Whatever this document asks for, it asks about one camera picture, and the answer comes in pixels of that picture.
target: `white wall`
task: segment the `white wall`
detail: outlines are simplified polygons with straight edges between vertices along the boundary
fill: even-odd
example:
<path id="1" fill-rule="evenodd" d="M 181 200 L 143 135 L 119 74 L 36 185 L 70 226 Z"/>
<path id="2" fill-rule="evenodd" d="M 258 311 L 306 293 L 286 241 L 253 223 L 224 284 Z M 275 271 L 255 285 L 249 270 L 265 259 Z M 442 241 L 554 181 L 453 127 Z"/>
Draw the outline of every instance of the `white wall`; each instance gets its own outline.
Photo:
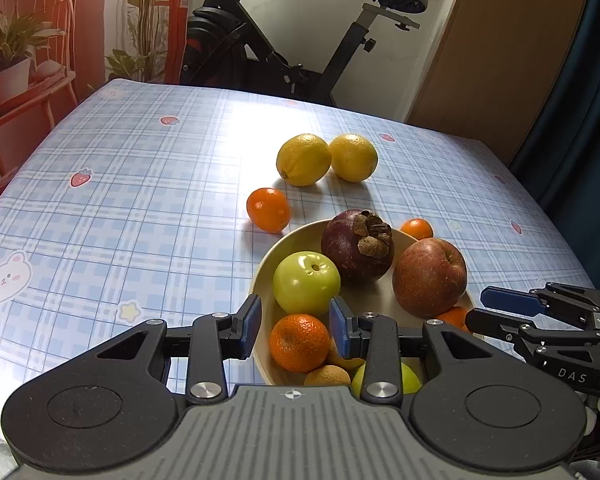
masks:
<path id="1" fill-rule="evenodd" d="M 191 0 L 194 9 L 203 0 Z M 321 72 L 356 19 L 363 2 L 370 0 L 242 0 L 276 50 L 289 63 L 302 63 Z M 339 107 L 403 121 L 427 53 L 439 39 L 453 0 L 429 0 L 429 8 L 411 16 L 420 30 L 405 32 L 394 22 L 378 17 L 368 38 L 378 44 L 371 53 L 362 48 L 349 63 L 334 89 Z"/>

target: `robotic arm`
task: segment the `robotic arm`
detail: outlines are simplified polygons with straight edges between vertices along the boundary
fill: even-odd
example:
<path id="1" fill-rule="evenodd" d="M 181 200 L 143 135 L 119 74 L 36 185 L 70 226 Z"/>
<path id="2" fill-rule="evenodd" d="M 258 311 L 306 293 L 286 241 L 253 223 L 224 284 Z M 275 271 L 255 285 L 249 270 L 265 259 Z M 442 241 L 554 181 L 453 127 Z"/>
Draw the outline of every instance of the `robotic arm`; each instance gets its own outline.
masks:
<path id="1" fill-rule="evenodd" d="M 600 396 L 600 293 L 548 283 L 528 294 L 490 287 L 482 299 L 526 315 L 575 313 L 595 328 L 543 331 L 523 318 L 468 314 L 469 329 L 511 341 L 526 364 L 440 320 L 400 328 L 372 312 L 354 316 L 334 298 L 339 353 L 366 358 L 358 400 L 346 386 L 241 385 L 229 395 L 222 361 L 251 353 L 261 311 L 253 294 L 236 314 L 203 316 L 191 327 L 148 320 L 7 400 L 2 428 L 22 464 L 11 480 L 344 472 L 347 479 L 573 479 L 568 463 L 582 451 L 586 424 L 574 388 Z M 186 394 L 173 394 L 164 386 L 170 358 L 185 356 Z M 425 384 L 416 394 L 402 394 L 403 357 L 420 364 Z M 560 371 L 573 365 L 584 371 L 572 378 Z"/>

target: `mangosteen calyx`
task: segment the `mangosteen calyx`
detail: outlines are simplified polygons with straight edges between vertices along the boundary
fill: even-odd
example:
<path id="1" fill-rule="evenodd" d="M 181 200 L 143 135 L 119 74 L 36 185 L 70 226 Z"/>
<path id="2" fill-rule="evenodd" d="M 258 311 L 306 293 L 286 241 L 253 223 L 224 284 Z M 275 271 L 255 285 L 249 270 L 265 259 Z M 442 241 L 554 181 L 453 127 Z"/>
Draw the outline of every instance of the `mangosteen calyx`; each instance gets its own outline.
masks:
<path id="1" fill-rule="evenodd" d="M 358 240 L 361 254 L 380 259 L 389 253 L 391 226 L 373 211 L 361 211 L 353 219 L 353 232 L 362 237 Z"/>

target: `beige bowl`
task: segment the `beige bowl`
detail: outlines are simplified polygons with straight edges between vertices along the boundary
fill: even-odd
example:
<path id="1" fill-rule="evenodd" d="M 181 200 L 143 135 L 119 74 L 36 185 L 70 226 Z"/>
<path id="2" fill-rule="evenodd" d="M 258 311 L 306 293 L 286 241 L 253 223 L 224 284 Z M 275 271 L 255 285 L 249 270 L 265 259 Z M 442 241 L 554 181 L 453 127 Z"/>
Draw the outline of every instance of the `beige bowl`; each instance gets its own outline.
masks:
<path id="1" fill-rule="evenodd" d="M 280 319 L 286 316 L 286 312 L 280 308 L 273 297 L 273 273 L 278 264 L 290 254 L 297 253 L 298 251 L 320 252 L 322 233 L 329 222 L 329 220 L 312 222 L 295 231 L 291 231 L 282 240 L 278 241 L 265 254 L 251 283 L 250 292 L 259 295 L 262 300 L 262 322 L 253 348 L 253 357 L 262 378 L 267 384 L 299 386 L 304 382 L 304 374 L 287 372 L 279 367 L 269 354 L 269 334 L 271 333 L 271 329 Z M 345 299 L 354 314 L 362 314 L 369 311 L 377 312 L 378 314 L 392 317 L 397 321 L 398 326 L 419 328 L 422 326 L 422 320 L 419 317 L 408 314 L 398 305 L 392 287 L 395 264 L 398 262 L 402 252 L 411 244 L 416 243 L 417 240 L 396 229 L 392 229 L 392 237 L 394 239 L 395 254 L 394 261 L 387 273 L 375 283 L 364 287 L 347 288 L 343 286 L 340 290 L 340 295 Z M 461 296 L 457 305 L 465 308 L 474 307 L 466 292 Z M 320 319 L 328 326 L 328 314 L 321 316 Z M 404 359 L 403 361 L 422 378 L 420 363 L 417 359 Z"/>

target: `green apple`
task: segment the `green apple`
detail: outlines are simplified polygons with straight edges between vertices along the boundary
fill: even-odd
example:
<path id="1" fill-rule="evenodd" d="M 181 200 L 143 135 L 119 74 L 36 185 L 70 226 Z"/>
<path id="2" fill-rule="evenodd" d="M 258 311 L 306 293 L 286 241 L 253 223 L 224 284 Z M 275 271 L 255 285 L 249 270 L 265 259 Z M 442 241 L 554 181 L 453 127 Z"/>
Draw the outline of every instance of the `green apple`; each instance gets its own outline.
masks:
<path id="1" fill-rule="evenodd" d="M 421 387 L 422 383 L 418 376 L 409 368 L 406 364 L 400 363 L 402 365 L 402 392 L 403 394 L 414 394 Z M 356 371 L 356 374 L 353 376 L 353 380 L 351 381 L 351 387 L 353 388 L 353 393 L 356 394 L 356 397 L 360 396 L 360 388 L 362 388 L 362 377 L 365 375 L 365 365 L 362 365 Z"/>
<path id="2" fill-rule="evenodd" d="M 287 256 L 273 273 L 273 295 L 287 314 L 320 316 L 340 292 L 340 273 L 326 256 L 300 251 Z"/>

